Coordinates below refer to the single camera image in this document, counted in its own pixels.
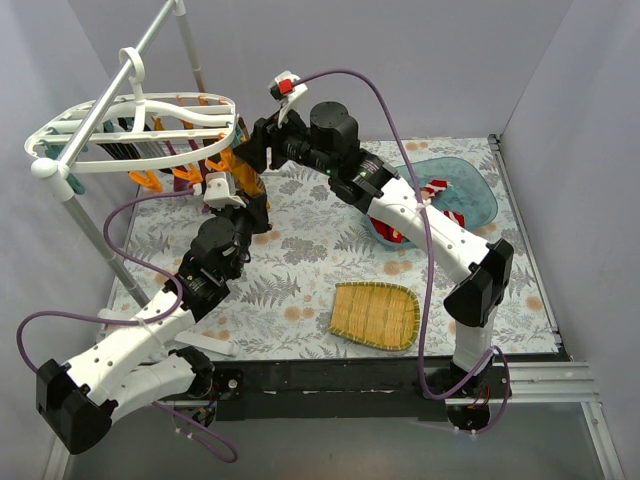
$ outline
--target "floral tablecloth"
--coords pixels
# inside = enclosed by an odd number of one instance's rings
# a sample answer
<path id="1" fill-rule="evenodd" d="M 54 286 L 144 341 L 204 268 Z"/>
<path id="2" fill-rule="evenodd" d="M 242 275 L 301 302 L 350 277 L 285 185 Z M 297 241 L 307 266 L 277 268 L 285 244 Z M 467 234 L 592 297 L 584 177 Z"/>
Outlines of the floral tablecloth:
<path id="1" fill-rule="evenodd" d="M 557 351 L 524 241 L 487 140 L 414 139 L 405 145 L 412 162 L 445 156 L 467 160 L 484 176 L 498 201 L 495 220 L 475 231 L 489 241 L 504 237 L 515 248 L 511 283 L 495 321 L 494 343 L 508 353 Z M 363 146 L 392 165 L 403 163 L 394 142 L 366 142 Z M 415 356 L 417 343 L 403 352 L 385 352 L 336 337 L 328 332 L 328 326 L 338 282 L 404 285 L 416 292 L 424 308 L 425 254 L 417 249 L 385 250 L 365 227 L 362 214 L 339 201 L 320 174 L 292 164 L 282 175 L 265 176 L 264 180 L 274 228 L 254 237 L 252 262 L 246 265 L 243 277 L 230 284 L 231 295 L 192 331 L 236 342 L 240 346 L 237 360 Z M 175 271 L 207 218 L 196 198 L 140 204 L 132 220 L 135 223 L 128 251 Z M 127 266 L 150 296 L 166 280 L 136 265 Z M 436 269 L 428 355 L 453 353 L 455 322 L 442 306 L 452 287 Z M 137 308 L 120 285 L 115 289 L 113 308 L 131 314 Z M 156 360 L 162 355 L 158 352 Z"/>

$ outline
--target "gray floor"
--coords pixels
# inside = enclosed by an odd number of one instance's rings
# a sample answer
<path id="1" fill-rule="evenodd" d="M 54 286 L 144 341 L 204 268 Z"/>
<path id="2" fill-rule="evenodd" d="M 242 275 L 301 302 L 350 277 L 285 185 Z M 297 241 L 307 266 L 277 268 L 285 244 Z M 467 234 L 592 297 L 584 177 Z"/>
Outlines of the gray floor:
<path id="1" fill-rule="evenodd" d="M 260 420 L 213 424 L 240 460 L 225 465 L 145 408 L 74 457 L 66 479 L 600 479 L 579 404 L 510 405 L 477 440 L 410 419 Z"/>

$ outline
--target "drying rack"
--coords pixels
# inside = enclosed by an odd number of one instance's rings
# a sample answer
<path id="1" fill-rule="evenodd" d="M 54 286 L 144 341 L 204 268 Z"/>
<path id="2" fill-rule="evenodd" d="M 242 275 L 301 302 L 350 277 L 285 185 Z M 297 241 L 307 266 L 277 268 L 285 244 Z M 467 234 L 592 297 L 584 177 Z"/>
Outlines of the drying rack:
<path id="1" fill-rule="evenodd" d="M 102 95 L 95 101 L 66 110 L 35 132 L 25 143 L 25 150 L 34 158 L 32 174 L 41 179 L 54 198 L 62 203 L 127 292 L 141 307 L 149 303 L 149 298 L 125 267 L 122 259 L 109 248 L 96 224 L 78 202 L 68 179 L 73 173 L 126 172 L 186 165 L 220 153 L 232 143 L 237 125 L 235 104 L 228 98 L 206 93 L 200 60 L 186 13 L 183 0 L 165 1 L 138 44 L 120 50 L 120 69 Z M 144 94 L 142 83 L 145 69 L 142 55 L 172 15 L 178 22 L 198 93 Z M 133 95 L 118 96 L 118 92 L 127 82 L 131 84 Z M 189 99 L 197 100 L 199 105 L 180 105 L 183 100 Z M 185 125 L 185 122 L 189 122 L 202 128 L 144 131 L 145 118 L 148 115 L 155 116 L 152 118 L 170 116 Z M 117 117 L 134 118 L 131 131 L 117 132 L 105 127 Z M 163 152 L 156 148 L 158 155 L 151 158 L 77 162 L 78 156 L 88 143 L 144 144 L 197 139 L 214 140 L 215 143 L 176 155 L 162 155 Z M 53 146 L 60 152 L 55 160 L 43 158 L 37 152 L 38 146 Z"/>

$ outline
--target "red and white cloth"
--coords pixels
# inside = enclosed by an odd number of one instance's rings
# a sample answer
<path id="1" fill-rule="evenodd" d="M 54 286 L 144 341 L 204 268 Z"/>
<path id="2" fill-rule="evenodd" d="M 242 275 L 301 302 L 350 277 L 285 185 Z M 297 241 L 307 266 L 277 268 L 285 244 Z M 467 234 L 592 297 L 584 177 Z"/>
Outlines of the red and white cloth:
<path id="1" fill-rule="evenodd" d="M 438 193 L 444 192 L 448 187 L 449 183 L 446 180 L 432 180 L 422 188 L 422 191 L 427 193 L 429 199 L 433 199 Z M 464 215 L 461 213 L 452 212 L 450 210 L 443 210 L 442 213 L 461 227 L 464 227 Z M 393 227 L 390 227 L 375 218 L 370 218 L 370 220 L 373 227 L 376 229 L 376 232 L 382 235 L 385 240 L 393 243 L 402 243 L 404 240 L 404 236 Z"/>

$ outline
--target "yellow bamboo mat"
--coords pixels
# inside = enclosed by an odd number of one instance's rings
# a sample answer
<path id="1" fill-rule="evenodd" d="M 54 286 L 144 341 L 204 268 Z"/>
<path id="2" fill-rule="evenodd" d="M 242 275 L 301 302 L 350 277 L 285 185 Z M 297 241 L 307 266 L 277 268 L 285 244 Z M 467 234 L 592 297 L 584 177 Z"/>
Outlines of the yellow bamboo mat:
<path id="1" fill-rule="evenodd" d="M 420 328 L 415 293 L 401 285 L 349 282 L 336 285 L 329 331 L 381 350 L 405 350 Z"/>

